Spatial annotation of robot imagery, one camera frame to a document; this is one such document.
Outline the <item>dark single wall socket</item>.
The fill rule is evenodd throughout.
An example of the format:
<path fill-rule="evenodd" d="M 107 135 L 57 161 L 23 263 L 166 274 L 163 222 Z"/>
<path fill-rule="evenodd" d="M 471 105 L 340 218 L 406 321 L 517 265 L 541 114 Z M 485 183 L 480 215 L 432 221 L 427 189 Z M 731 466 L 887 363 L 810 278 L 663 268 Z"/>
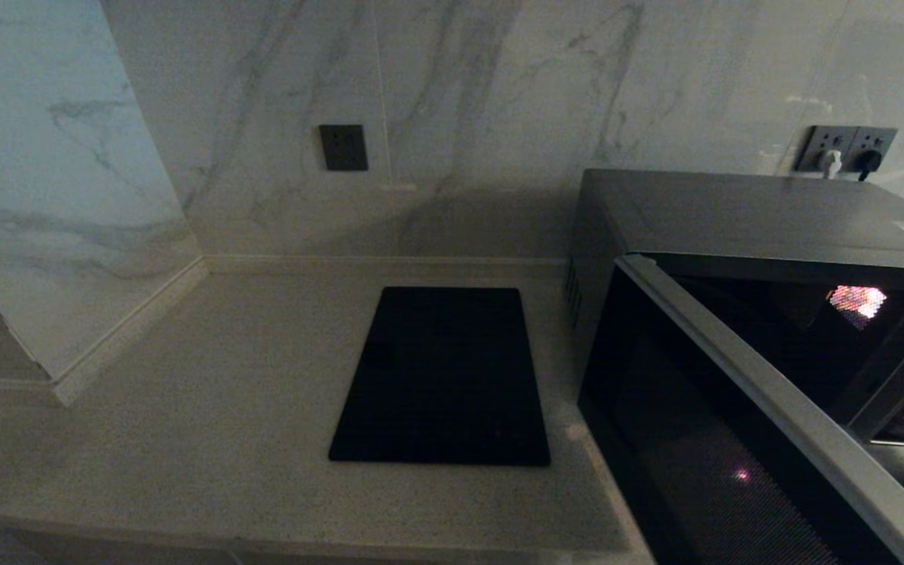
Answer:
<path fill-rule="evenodd" d="M 326 171 L 366 172 L 367 160 L 365 129 L 360 124 L 319 125 L 323 161 Z"/>

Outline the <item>black induction cooktop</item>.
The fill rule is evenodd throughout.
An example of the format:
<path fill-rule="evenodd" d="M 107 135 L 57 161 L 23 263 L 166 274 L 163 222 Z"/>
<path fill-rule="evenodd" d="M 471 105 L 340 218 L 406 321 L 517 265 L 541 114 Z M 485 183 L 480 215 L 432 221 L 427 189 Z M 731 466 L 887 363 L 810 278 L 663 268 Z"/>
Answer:
<path fill-rule="evenodd" d="M 329 459 L 549 466 L 520 290 L 384 287 Z"/>

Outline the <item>dark glass microwave door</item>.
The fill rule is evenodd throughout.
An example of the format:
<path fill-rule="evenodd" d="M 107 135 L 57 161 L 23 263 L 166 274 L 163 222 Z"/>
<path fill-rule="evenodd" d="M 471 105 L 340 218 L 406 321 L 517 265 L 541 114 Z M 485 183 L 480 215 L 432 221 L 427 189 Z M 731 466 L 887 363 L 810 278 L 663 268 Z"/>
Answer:
<path fill-rule="evenodd" d="M 650 258 L 614 260 L 578 406 L 658 565 L 904 565 L 904 487 Z"/>

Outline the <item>grey wall socket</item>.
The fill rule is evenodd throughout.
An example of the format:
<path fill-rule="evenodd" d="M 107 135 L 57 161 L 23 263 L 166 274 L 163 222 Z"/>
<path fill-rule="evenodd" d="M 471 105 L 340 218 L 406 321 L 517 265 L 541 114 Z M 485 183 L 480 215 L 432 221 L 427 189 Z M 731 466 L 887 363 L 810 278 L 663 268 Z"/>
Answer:
<path fill-rule="evenodd" d="M 886 126 L 859 126 L 847 150 L 843 171 L 858 175 L 856 160 L 864 151 L 881 151 L 884 161 L 897 133 L 897 129 Z"/>
<path fill-rule="evenodd" d="M 842 151 L 845 159 L 857 128 L 857 126 L 812 126 L 806 140 L 797 151 L 792 171 L 799 174 L 821 174 L 817 161 L 822 151 Z"/>

